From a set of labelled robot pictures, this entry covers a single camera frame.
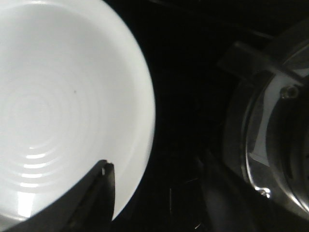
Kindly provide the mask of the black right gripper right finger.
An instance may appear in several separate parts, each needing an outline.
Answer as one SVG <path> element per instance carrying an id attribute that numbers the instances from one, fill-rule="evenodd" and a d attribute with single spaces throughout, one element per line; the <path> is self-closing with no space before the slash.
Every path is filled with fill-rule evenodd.
<path id="1" fill-rule="evenodd" d="M 200 183 L 214 232 L 250 232 L 251 212 L 237 178 L 213 154 L 199 157 Z"/>

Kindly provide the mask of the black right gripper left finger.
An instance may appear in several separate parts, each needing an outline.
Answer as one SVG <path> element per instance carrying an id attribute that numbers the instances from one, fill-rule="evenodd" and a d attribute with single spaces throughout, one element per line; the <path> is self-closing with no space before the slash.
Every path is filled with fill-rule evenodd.
<path id="1" fill-rule="evenodd" d="M 114 165 L 98 161 L 62 196 L 35 212 L 34 193 L 19 192 L 14 215 L 0 214 L 2 232 L 108 232 L 114 213 Z"/>

